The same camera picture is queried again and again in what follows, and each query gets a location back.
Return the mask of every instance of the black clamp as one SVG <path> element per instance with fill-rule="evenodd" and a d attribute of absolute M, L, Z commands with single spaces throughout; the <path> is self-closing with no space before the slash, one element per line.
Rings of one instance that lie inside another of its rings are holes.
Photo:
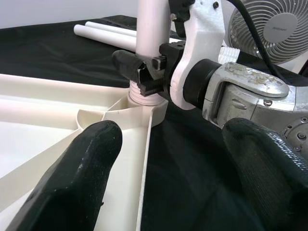
<path fill-rule="evenodd" d="M 141 95 L 149 96 L 163 91 L 162 79 L 153 79 L 145 62 L 135 54 L 115 51 L 112 62 L 121 75 L 137 83 Z"/>
<path fill-rule="evenodd" d="M 184 22 L 190 19 L 189 7 L 195 3 L 195 0 L 169 0 L 171 20 L 175 24 L 178 36 L 184 38 Z"/>
<path fill-rule="evenodd" d="M 137 83 L 141 95 L 149 96 L 159 93 L 170 100 L 170 82 L 173 72 L 182 58 L 185 41 L 162 44 L 159 52 L 162 56 L 152 59 L 155 71 L 164 70 L 164 77 L 153 79 L 145 62 L 137 55 L 128 51 L 116 51 L 112 55 L 112 62 L 116 69 L 129 80 Z"/>

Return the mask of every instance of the screw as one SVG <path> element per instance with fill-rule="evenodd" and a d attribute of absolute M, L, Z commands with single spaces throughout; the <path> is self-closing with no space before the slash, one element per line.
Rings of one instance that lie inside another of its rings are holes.
<path fill-rule="evenodd" d="M 218 2 L 214 2 L 213 3 L 213 7 L 214 7 L 214 9 L 218 8 L 219 7 L 219 3 Z"/>
<path fill-rule="evenodd" d="M 302 122 L 306 123 L 308 121 L 307 117 L 302 118 Z"/>
<path fill-rule="evenodd" d="M 266 107 L 271 106 L 271 105 L 272 105 L 272 103 L 273 103 L 273 101 L 272 101 L 272 100 L 263 100 L 263 104 L 264 104 L 264 106 L 266 106 Z"/>
<path fill-rule="evenodd" d="M 175 21 L 175 20 L 177 20 L 178 19 L 178 17 L 177 17 L 177 15 L 175 14 L 175 13 L 172 13 L 171 15 L 170 15 L 170 19 L 171 19 L 171 21 Z"/>
<path fill-rule="evenodd" d="M 303 139 L 306 139 L 307 136 L 304 133 L 300 132 L 297 134 L 297 137 L 303 140 Z"/>

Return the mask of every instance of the threaded base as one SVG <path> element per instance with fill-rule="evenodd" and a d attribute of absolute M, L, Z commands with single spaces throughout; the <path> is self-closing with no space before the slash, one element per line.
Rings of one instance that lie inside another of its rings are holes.
<path fill-rule="evenodd" d="M 133 81 L 130 81 L 129 88 L 130 88 L 129 96 L 136 103 L 146 105 L 146 106 L 155 106 L 165 100 L 163 97 L 161 97 L 158 94 L 150 95 L 147 97 L 142 96 L 140 94 L 140 89 L 137 86 L 137 83 Z"/>

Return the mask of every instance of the fan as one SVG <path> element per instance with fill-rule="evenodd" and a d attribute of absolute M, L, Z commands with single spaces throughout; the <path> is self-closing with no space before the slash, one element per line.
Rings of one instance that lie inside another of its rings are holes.
<path fill-rule="evenodd" d="M 308 0 L 242 0 L 273 63 L 292 60 L 308 50 Z M 260 57 L 248 27 L 229 2 L 223 1 L 225 42 Z"/>

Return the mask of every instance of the white wall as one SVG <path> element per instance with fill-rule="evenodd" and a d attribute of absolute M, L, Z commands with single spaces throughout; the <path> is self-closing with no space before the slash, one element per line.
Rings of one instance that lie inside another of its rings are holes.
<path fill-rule="evenodd" d="M 123 14 L 137 16 L 138 0 L 0 0 L 0 28 Z"/>

